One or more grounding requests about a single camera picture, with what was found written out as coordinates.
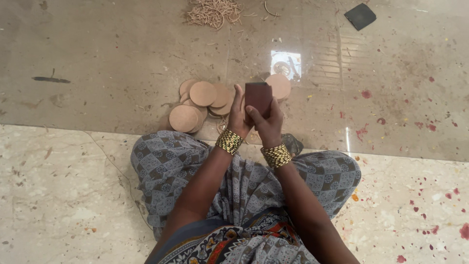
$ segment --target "woman's left hand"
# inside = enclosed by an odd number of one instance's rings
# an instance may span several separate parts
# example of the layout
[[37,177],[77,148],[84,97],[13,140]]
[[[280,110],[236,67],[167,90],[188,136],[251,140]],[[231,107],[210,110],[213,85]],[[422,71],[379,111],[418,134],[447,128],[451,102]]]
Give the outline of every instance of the woman's left hand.
[[249,131],[251,131],[252,126],[248,125],[244,121],[243,113],[241,112],[243,95],[241,86],[235,85],[234,89],[236,90],[236,94],[234,96],[233,104],[231,105],[227,129],[245,139],[248,136]]

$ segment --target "black sandpaper piece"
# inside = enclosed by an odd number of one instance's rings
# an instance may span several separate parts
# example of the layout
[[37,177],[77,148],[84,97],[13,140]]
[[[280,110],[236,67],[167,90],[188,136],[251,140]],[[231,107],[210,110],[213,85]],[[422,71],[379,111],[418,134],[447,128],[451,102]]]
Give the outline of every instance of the black sandpaper piece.
[[[270,117],[272,98],[272,87],[267,83],[246,83],[244,94],[246,106],[253,106],[265,119]],[[254,125],[248,112],[246,112],[246,123]]]
[[375,13],[363,3],[346,12],[344,16],[352,22],[358,31],[376,20]]

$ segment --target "white marble tile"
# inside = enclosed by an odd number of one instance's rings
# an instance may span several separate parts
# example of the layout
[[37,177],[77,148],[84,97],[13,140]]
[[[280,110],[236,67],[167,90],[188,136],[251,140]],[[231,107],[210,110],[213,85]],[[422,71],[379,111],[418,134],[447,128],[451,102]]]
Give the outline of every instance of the white marble tile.
[[[0,263],[143,263],[155,241],[129,160],[138,138],[2,126]],[[264,163],[259,149],[240,154]],[[468,163],[350,155],[363,172],[358,200],[333,222],[360,262],[469,262]]]

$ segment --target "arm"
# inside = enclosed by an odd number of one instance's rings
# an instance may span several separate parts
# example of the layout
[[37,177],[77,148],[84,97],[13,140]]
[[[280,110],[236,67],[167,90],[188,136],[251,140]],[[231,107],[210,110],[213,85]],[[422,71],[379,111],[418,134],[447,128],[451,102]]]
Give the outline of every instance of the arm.
[[[282,144],[283,114],[276,99],[272,101],[270,118],[267,120],[252,106],[247,106],[246,111],[255,122],[264,148]],[[316,196],[300,177],[295,165],[290,161],[276,168],[275,175],[282,186],[288,214],[309,252],[321,264],[359,264]]]
[[[241,86],[235,85],[235,89],[236,95],[231,107],[227,128],[244,139],[252,126],[248,126],[242,118]],[[176,230],[184,225],[206,219],[213,198],[220,188],[223,176],[232,159],[233,156],[226,150],[218,146],[214,147],[189,183],[183,188],[173,210],[168,216],[160,240],[151,251],[145,263],[149,262]]]

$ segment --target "gold bangle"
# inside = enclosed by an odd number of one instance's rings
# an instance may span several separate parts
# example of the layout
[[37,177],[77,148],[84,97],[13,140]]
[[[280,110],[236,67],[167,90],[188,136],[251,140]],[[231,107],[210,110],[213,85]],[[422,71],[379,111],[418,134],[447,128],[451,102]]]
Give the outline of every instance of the gold bangle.
[[218,137],[217,143],[215,143],[216,146],[226,150],[231,155],[235,155],[241,144],[242,138],[228,129],[223,131],[223,133]]
[[290,152],[287,150],[287,146],[283,143],[275,148],[261,148],[261,152],[269,167],[274,169],[287,164],[292,159]]

